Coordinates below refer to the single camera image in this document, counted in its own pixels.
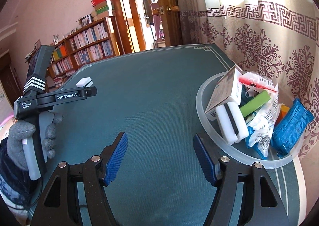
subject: gloved hand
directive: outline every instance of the gloved hand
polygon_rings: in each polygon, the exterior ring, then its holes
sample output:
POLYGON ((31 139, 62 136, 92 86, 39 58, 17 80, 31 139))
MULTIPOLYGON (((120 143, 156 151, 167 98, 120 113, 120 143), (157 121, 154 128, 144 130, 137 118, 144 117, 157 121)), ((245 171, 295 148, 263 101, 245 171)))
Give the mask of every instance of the gloved hand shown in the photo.
MULTIPOLYGON (((49 124, 45 130, 45 139, 42 142, 47 151, 47 157, 52 159, 55 156, 55 125, 63 120, 61 114, 55 114, 53 123, 49 124)), ((13 163, 24 171, 28 171, 27 161, 24 156, 22 140, 31 137, 35 132, 35 126, 23 120, 18 120, 9 129, 7 140, 7 153, 13 163)))

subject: metal screw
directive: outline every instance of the metal screw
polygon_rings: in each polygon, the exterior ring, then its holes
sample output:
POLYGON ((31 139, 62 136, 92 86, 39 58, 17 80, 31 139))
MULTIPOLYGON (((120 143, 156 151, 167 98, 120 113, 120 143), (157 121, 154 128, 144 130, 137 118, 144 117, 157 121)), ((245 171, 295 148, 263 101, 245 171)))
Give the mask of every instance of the metal screw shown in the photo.
POLYGON ((62 161, 59 163, 59 168, 63 168, 66 166, 66 162, 65 161, 62 161))
POLYGON ((98 162, 100 159, 101 159, 100 156, 93 156, 93 157, 91 158, 91 160, 92 160, 93 162, 98 162))
POLYGON ((255 163, 255 167, 258 168, 258 169, 261 169, 263 167, 263 165, 259 162, 256 162, 255 163))
POLYGON ((227 156, 222 156, 222 157, 221 157, 221 161, 227 163, 227 162, 230 161, 230 159, 229 159, 229 157, 227 157, 227 156))

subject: white eraser sponge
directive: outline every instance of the white eraser sponge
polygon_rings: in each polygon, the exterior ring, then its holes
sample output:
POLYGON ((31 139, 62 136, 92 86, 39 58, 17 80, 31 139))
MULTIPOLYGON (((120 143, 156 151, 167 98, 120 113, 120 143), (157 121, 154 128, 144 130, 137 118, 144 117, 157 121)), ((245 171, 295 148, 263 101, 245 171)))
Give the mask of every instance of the white eraser sponge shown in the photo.
POLYGON ((91 78, 82 78, 79 82, 77 82, 77 87, 89 87, 93 85, 93 81, 91 78))
POLYGON ((232 145, 233 143, 237 143, 249 135, 245 119, 242 116, 240 109, 235 102, 228 102, 216 107, 216 114, 217 122, 221 129, 223 139, 227 142, 227 144, 232 145), (234 124, 232 124, 229 115, 226 111, 226 108, 224 106, 226 104, 229 107, 232 119, 235 122, 235 125, 238 129, 237 134, 235 134, 234 124))

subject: green table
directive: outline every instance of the green table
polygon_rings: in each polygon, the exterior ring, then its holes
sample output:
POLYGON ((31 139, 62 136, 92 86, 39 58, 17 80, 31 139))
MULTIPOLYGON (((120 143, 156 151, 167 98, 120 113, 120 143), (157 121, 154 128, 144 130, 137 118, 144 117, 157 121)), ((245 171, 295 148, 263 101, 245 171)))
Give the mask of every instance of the green table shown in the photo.
MULTIPOLYGON (((233 65, 216 45, 205 44, 159 48, 83 66, 63 88, 91 77, 98 94, 55 107, 64 121, 57 126, 56 156, 47 164, 44 182, 60 161, 82 163, 124 131, 129 147, 117 178, 105 188, 115 218, 123 226, 203 225, 215 188, 205 180, 193 150, 193 136, 204 130, 195 99, 207 78, 233 65)), ((299 160, 269 174, 291 226, 297 226, 306 209, 299 160)), ((231 225, 237 225, 241 195, 239 184, 231 225)), ((83 184, 79 202, 86 204, 83 184)), ((84 225, 90 225, 85 207, 81 213, 84 225)))

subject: patterned curtain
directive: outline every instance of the patterned curtain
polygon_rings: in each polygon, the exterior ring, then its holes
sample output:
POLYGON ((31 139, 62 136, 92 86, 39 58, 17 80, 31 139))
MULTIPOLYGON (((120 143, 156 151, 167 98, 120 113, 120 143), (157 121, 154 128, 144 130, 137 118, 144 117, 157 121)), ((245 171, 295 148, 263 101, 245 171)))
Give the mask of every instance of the patterned curtain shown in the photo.
POLYGON ((313 0, 178 0, 184 44, 216 43, 244 70, 276 77, 279 101, 299 97, 315 119, 299 157, 319 139, 319 10, 313 0))

